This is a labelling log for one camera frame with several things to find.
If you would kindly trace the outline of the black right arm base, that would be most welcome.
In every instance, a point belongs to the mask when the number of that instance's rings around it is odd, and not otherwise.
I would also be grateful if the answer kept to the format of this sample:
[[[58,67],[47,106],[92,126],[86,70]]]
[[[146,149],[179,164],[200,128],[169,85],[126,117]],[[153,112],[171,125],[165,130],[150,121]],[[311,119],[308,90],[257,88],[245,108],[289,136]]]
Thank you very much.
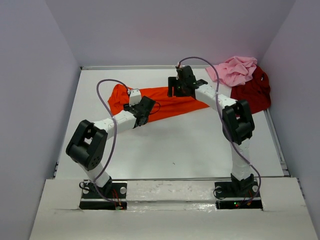
[[[253,186],[240,193],[232,190],[231,186],[231,181],[218,181],[214,183],[212,193],[216,199],[215,206],[218,210],[263,209],[260,193],[255,198],[252,198],[258,190],[258,183],[256,181]]]

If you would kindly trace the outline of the orange t shirt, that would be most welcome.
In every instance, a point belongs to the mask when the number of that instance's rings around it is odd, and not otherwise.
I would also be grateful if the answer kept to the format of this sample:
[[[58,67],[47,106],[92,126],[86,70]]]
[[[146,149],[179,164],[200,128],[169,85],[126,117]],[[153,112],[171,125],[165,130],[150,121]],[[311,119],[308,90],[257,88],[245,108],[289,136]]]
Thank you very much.
[[[196,110],[208,108],[209,106],[192,97],[168,97],[167,87],[142,88],[140,93],[156,101],[150,116],[149,122],[183,115]],[[126,88],[117,84],[108,99],[108,104],[113,115],[120,113],[124,109],[124,105],[129,102],[129,96]]]

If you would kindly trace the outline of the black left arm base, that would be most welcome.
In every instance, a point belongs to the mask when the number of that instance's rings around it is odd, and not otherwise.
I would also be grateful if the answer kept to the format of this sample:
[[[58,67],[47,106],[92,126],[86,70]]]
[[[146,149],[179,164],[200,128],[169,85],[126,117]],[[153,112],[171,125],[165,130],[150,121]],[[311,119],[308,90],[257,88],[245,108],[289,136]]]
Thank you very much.
[[[90,181],[81,181],[78,186],[81,189],[79,202],[81,210],[122,211],[127,209],[128,183],[126,181],[114,181],[104,197],[102,197],[103,191],[99,193]]]

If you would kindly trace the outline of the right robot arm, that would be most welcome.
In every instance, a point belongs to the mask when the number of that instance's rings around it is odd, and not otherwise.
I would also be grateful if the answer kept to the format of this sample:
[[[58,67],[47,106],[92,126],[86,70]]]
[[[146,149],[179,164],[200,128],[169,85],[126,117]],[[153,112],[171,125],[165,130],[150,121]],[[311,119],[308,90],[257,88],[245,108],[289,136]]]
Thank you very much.
[[[231,180],[222,183],[216,190],[223,198],[254,198],[258,195],[261,182],[255,181],[257,169],[249,161],[250,138],[255,123],[246,100],[235,100],[218,92],[203,79],[196,79],[189,65],[176,67],[177,75],[168,78],[169,97],[192,97],[217,111],[222,132],[231,147]]]

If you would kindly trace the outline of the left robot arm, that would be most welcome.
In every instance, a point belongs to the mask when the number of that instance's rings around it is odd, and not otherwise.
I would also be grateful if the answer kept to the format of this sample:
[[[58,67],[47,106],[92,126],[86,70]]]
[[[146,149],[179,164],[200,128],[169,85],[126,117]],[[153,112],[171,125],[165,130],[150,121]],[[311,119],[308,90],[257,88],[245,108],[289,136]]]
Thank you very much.
[[[112,178],[101,163],[107,140],[117,140],[117,134],[145,125],[156,105],[147,96],[134,104],[124,104],[118,114],[96,122],[82,120],[73,133],[66,154],[87,174],[97,196],[106,198],[112,189]]]

